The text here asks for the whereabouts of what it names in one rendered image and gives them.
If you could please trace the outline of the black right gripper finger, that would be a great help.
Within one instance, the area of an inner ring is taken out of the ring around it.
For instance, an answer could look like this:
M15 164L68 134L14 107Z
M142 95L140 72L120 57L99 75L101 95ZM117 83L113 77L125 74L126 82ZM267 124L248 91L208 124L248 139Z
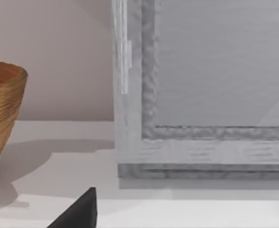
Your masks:
M96 228L96 187L89 188L47 228Z

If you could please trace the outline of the grey cabinet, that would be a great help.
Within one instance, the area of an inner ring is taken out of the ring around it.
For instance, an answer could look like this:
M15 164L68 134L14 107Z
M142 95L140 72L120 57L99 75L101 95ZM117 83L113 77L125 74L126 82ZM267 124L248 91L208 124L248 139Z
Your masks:
M158 125L161 0L112 0L122 179L279 180L279 126Z

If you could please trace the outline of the brown wooden bowl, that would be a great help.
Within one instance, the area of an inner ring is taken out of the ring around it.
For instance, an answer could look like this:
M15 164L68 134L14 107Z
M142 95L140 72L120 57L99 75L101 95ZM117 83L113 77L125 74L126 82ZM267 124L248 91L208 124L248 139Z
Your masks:
M24 68L0 62L0 154L18 117L27 78Z

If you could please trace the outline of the grey cabinet door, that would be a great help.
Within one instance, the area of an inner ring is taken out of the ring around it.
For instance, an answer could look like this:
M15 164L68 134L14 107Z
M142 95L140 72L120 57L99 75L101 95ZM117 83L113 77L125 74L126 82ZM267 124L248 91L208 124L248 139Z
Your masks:
M143 0L142 136L279 140L279 0Z

